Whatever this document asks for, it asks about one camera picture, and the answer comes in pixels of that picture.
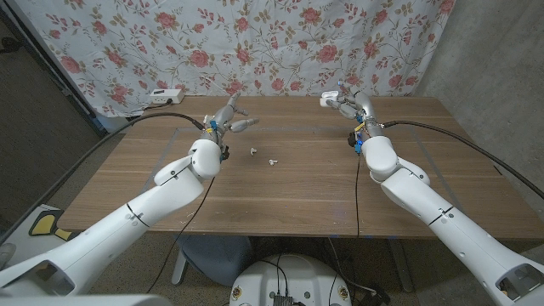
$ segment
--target yellow object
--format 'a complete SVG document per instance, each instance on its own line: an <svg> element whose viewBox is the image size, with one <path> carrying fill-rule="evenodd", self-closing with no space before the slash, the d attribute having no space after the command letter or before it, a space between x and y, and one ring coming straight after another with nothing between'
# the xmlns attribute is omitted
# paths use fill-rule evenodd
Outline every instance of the yellow object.
<svg viewBox="0 0 544 306"><path fill-rule="evenodd" d="M362 129L363 127L365 126L365 123L361 123L358 127L355 128L355 132L359 131L360 129Z"/></svg>
<svg viewBox="0 0 544 306"><path fill-rule="evenodd" d="M54 226L54 216L48 215L43 218L40 218L34 228L32 229L33 235L46 235L51 233Z"/></svg>
<svg viewBox="0 0 544 306"><path fill-rule="evenodd" d="M65 230L62 230L62 229L57 229L55 232L54 232L55 235L57 235L58 237L68 241L68 238L70 238L70 235L71 235L71 232L67 232Z"/></svg>

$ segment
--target wooden table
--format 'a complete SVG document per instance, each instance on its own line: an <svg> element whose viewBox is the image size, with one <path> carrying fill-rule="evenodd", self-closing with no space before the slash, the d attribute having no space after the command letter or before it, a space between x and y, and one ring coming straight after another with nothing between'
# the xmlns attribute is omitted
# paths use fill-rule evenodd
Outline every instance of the wooden table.
<svg viewBox="0 0 544 306"><path fill-rule="evenodd" d="M202 119L226 103L190 97L162 110ZM380 122L412 120L468 138L437 99L373 98ZM357 125L313 97L242 97L238 105L261 122L228 133L230 158L185 233L341 237L434 237L417 218L390 201L361 161L359 233L355 205L358 156L347 137ZM542 239L544 224L491 162L466 145L419 127L385 130L397 154L431 178L431 186L496 238ZM200 132L177 117L136 124L91 178L59 221L85 230L154 185L153 175L187 155ZM250 149L258 152L251 157ZM270 166L268 160L278 161ZM181 230L199 199L162 220L152 231Z"/></svg>

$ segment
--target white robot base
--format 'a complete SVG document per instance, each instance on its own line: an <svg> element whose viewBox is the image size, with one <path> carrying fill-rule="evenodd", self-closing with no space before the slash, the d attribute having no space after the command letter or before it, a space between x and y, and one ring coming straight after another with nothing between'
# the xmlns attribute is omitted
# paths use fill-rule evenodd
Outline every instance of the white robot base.
<svg viewBox="0 0 544 306"><path fill-rule="evenodd" d="M230 306L274 306L293 303L307 306L351 306L346 282L335 270L309 256L281 254L279 266L285 272L285 279L280 270L276 271L278 256L265 258L264 260L269 263L258 261L238 276L230 293Z"/></svg>

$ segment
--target pink flower pattern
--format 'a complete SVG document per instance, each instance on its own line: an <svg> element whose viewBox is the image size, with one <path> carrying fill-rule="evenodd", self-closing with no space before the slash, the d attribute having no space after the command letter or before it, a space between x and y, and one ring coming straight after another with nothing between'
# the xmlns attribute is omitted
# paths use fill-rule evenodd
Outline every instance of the pink flower pattern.
<svg viewBox="0 0 544 306"><path fill-rule="evenodd" d="M371 95L413 93L455 0L67 3L20 6L97 112L131 116L154 88L303 96L342 80Z"/></svg>
<svg viewBox="0 0 544 306"><path fill-rule="evenodd" d="M204 51L195 50L190 55L190 61L197 67L202 68L207 65L207 53Z"/></svg>

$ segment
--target white cable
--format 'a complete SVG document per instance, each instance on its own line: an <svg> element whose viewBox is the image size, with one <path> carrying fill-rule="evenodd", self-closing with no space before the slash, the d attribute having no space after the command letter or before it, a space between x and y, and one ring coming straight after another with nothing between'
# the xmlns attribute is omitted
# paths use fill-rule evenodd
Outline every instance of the white cable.
<svg viewBox="0 0 544 306"><path fill-rule="evenodd" d="M365 287L365 286L361 286L359 284L356 284L354 281L348 279L342 272L342 268L340 268L340 261L338 260L338 255L337 255L337 250L334 248L334 245L332 244L332 240L331 238L329 237L329 242L331 243L331 247L332 247L332 251L334 252L334 259L337 261L337 266L338 266L338 272L340 273L340 275L344 278L345 281L347 281L349 284L353 285L353 286L356 286L360 289L363 289L363 290L367 290L368 292L372 292L372 293L376 293L376 290L372 289L372 288L369 288L369 287Z"/></svg>

